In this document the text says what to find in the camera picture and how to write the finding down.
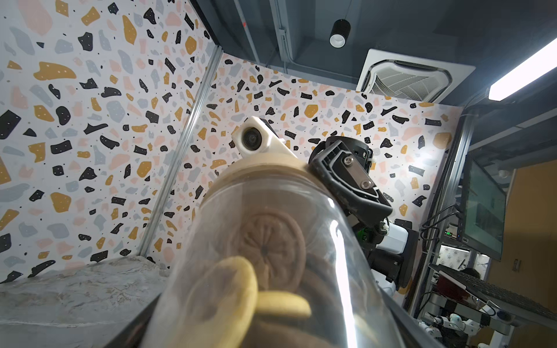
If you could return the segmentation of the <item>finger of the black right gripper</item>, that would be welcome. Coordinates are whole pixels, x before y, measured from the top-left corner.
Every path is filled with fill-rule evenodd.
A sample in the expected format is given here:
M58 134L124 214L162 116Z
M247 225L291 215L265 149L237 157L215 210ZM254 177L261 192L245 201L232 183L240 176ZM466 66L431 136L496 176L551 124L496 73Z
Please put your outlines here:
M342 209L365 228L388 223L393 208L369 175L371 148L359 140L319 142L308 160L309 170L331 192Z

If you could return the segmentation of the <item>jar with beige lid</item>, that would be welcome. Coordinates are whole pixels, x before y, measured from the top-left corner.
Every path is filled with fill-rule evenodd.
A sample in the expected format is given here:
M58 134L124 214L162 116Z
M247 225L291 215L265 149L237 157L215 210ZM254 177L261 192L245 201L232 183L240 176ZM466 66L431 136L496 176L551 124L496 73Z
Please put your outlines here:
M306 164L252 155L213 184L143 347L402 347L345 214Z

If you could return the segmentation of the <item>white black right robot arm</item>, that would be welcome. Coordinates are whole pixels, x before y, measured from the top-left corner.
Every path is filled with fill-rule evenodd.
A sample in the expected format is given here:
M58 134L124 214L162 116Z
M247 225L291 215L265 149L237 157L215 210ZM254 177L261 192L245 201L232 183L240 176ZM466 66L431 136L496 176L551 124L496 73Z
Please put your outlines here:
M357 139L330 136L315 147L308 164L342 208L379 287L391 296L407 287L419 234L389 219L393 207L369 174L371 148Z

